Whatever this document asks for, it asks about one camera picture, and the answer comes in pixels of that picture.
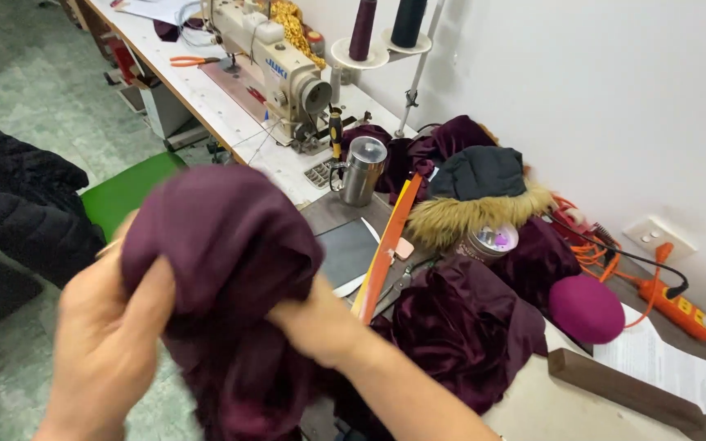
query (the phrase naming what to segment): human hand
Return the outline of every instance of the human hand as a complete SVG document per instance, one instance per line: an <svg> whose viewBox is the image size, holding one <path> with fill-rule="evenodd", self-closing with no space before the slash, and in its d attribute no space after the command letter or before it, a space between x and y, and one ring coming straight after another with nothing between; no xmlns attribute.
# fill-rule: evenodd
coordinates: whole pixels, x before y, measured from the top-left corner
<svg viewBox="0 0 706 441"><path fill-rule="evenodd" d="M134 216L120 228L123 237ZM121 240L67 284L59 300L54 383L34 440L115 441L157 368L159 336L173 309L175 281L160 257L127 300Z"/></svg>
<svg viewBox="0 0 706 441"><path fill-rule="evenodd" d="M279 327L301 354L319 365L339 369L368 336L375 336L333 294L326 276L318 274L306 301L283 300L266 317Z"/></svg>

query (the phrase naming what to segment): green chair seat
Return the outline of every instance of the green chair seat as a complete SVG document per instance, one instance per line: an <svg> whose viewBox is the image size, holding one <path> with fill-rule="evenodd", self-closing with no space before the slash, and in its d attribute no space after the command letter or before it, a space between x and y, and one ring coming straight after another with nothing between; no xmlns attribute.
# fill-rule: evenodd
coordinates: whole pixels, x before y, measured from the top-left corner
<svg viewBox="0 0 706 441"><path fill-rule="evenodd" d="M111 241L124 218L143 203L157 184L187 166L177 155L165 152L138 163L81 195L86 215L102 227Z"/></svg>

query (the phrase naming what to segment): wall socket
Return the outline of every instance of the wall socket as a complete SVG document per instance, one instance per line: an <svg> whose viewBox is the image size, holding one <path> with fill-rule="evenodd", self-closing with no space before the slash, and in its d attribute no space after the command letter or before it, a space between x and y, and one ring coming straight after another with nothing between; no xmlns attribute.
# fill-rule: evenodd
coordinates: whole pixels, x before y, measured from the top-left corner
<svg viewBox="0 0 706 441"><path fill-rule="evenodd" d="M675 248L667 259L667 263L676 262L697 252L695 246L691 245L684 238L672 231L655 216L646 219L623 230L626 237L630 238L639 248L647 251L650 257L655 257L655 249L671 242Z"/></svg>

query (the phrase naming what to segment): pink pincushion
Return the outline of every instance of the pink pincushion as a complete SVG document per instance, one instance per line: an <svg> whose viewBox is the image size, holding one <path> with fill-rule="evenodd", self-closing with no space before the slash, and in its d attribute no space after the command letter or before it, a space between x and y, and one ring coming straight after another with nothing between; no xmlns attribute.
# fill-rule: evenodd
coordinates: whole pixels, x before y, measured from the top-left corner
<svg viewBox="0 0 706 441"><path fill-rule="evenodd" d="M625 326L617 295L588 276L570 276L552 285L549 314L563 332L594 345L614 340Z"/></svg>

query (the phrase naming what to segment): floor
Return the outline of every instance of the floor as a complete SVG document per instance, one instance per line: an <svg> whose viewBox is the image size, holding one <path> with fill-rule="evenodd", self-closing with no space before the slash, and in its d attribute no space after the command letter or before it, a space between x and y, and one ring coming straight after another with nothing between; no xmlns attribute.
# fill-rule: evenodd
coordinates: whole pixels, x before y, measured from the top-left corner
<svg viewBox="0 0 706 441"><path fill-rule="evenodd" d="M0 130L53 151L94 186L164 151L160 140L107 85L110 69L89 34L58 7L0 0ZM208 163L204 148L180 153ZM0 439L29 439L45 409L59 290L0 322ZM157 379L128 419L128 439L200 439L193 402L164 353Z"/></svg>

